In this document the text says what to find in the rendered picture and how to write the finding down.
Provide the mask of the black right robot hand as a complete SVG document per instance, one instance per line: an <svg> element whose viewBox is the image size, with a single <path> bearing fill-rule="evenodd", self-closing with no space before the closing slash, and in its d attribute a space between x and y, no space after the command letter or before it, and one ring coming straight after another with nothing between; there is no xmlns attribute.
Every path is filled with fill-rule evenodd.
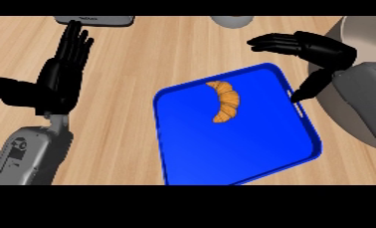
<svg viewBox="0 0 376 228"><path fill-rule="evenodd" d="M354 64L357 50L326 36L297 31L294 34L270 33L247 41L253 52L272 52L297 56L320 67L291 96L298 103L313 99L332 82L334 74Z"/></svg>

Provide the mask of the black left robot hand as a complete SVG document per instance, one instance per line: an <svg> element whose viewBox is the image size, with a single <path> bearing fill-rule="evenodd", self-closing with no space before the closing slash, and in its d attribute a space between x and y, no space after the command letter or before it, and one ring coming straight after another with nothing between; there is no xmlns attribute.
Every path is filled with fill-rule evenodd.
<svg viewBox="0 0 376 228"><path fill-rule="evenodd" d="M68 114L76 108L84 68L95 39L80 21L71 20L55 57L43 66L36 83L0 77L0 101L36 109L36 115Z"/></svg>

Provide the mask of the golden croissant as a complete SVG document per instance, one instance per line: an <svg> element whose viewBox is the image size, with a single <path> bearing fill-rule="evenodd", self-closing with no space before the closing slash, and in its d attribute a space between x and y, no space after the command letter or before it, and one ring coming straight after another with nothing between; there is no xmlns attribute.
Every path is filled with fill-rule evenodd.
<svg viewBox="0 0 376 228"><path fill-rule="evenodd" d="M239 107L239 94L229 82L213 81L207 82L205 84L214 89L219 97L219 112L213 118L213 122L227 122L236 116Z"/></svg>

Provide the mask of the blue tray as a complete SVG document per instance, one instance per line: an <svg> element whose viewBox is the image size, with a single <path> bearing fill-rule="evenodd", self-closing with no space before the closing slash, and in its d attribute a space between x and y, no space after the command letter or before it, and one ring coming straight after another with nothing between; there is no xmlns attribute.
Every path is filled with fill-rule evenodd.
<svg viewBox="0 0 376 228"><path fill-rule="evenodd" d="M216 123L211 81L239 93L236 117ZM169 185L245 183L310 160L322 140L279 67L264 63L158 91L154 99Z"/></svg>

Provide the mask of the grey flat appliance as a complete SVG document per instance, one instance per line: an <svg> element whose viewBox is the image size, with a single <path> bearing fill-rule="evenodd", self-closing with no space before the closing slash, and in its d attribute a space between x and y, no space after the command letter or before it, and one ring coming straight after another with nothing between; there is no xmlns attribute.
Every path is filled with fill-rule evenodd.
<svg viewBox="0 0 376 228"><path fill-rule="evenodd" d="M68 24L73 20L80 21L86 26L127 27L135 23L135 16L56 16L55 20L61 24Z"/></svg>

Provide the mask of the grey round object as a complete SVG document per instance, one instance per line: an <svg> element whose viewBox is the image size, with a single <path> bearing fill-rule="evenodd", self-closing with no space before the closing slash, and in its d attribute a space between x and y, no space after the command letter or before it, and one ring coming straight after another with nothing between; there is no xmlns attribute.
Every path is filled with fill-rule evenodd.
<svg viewBox="0 0 376 228"><path fill-rule="evenodd" d="M225 28L239 29L251 23L253 16L213 16L211 20Z"/></svg>

